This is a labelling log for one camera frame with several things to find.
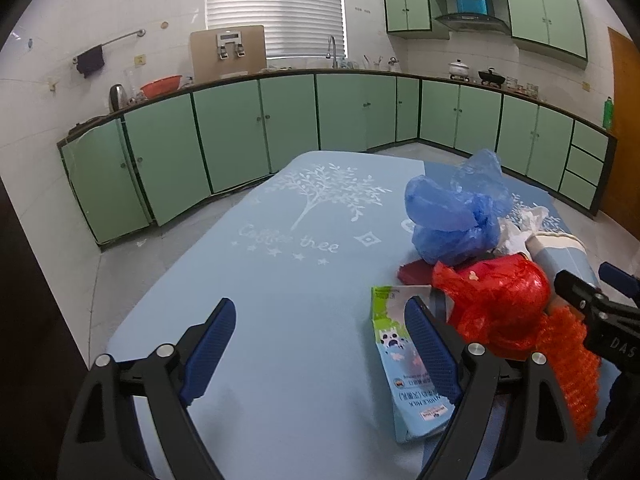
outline green bottle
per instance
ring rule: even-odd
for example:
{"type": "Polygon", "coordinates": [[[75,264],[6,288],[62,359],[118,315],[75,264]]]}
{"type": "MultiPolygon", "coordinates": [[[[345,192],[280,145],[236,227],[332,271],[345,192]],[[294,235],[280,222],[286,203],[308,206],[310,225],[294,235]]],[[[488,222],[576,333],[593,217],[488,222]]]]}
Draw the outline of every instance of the green bottle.
{"type": "Polygon", "coordinates": [[[602,116],[602,127],[609,131],[611,130],[611,123],[613,122],[613,101],[609,97],[604,101],[604,114],[602,116]]]}

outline faucet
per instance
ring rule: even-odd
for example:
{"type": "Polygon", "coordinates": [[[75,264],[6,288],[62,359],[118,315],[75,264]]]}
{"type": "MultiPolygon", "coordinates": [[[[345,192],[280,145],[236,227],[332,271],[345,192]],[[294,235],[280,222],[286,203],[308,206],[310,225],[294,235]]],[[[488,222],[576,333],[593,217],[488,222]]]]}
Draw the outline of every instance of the faucet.
{"type": "Polygon", "coordinates": [[[335,57],[335,37],[334,36],[329,36],[329,43],[327,44],[326,47],[326,58],[327,59],[331,59],[331,45],[332,43],[334,44],[334,64],[332,66],[332,68],[338,68],[338,59],[337,57],[335,57]]]}

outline white blind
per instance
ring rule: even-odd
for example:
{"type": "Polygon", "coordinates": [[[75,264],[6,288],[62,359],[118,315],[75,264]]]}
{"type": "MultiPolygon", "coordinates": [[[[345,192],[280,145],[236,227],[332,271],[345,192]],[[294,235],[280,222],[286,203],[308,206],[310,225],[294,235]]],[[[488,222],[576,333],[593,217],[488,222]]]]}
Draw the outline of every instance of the white blind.
{"type": "Polygon", "coordinates": [[[344,54],[340,0],[207,0],[207,28],[263,25],[267,57],[344,54]]]}

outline silver bolt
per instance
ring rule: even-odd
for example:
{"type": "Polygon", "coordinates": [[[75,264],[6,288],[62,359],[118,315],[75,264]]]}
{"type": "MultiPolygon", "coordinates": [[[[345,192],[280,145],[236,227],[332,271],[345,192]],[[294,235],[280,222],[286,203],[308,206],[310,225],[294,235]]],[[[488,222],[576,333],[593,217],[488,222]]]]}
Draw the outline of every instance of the silver bolt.
{"type": "Polygon", "coordinates": [[[156,350],[158,357],[169,357],[172,353],[174,353],[174,346],[169,344],[160,345],[156,350]]]}
{"type": "Polygon", "coordinates": [[[95,358],[95,365],[102,368],[103,366],[108,365],[110,361],[111,357],[109,357],[107,354],[98,355],[98,357],[95,358]]]}
{"type": "Polygon", "coordinates": [[[543,365],[546,363],[546,356],[540,352],[533,352],[533,354],[531,354],[531,360],[537,365],[543,365]]]}
{"type": "Polygon", "coordinates": [[[482,355],[482,354],[484,354],[484,346],[482,346],[480,343],[471,343],[466,348],[469,350],[469,353],[471,355],[482,355]]]}

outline drawer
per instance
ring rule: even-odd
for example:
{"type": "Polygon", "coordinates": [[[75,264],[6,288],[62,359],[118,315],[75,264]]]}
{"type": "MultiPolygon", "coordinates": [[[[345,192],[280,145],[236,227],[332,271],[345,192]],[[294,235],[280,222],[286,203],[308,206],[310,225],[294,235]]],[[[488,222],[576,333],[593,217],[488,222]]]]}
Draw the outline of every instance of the drawer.
{"type": "Polygon", "coordinates": [[[596,193],[596,187],[579,176],[565,171],[560,193],[589,209],[591,208],[591,202],[593,202],[593,195],[596,193]]]}
{"type": "Polygon", "coordinates": [[[582,178],[597,186],[600,181],[600,173],[602,173],[602,163],[594,156],[579,150],[575,146],[571,147],[569,152],[569,160],[566,168],[580,175],[582,178]]]}
{"type": "Polygon", "coordinates": [[[575,146],[582,148],[585,152],[591,153],[591,155],[600,160],[604,160],[607,154],[609,137],[588,127],[586,124],[582,124],[580,121],[575,121],[574,138],[571,142],[575,146]]]}

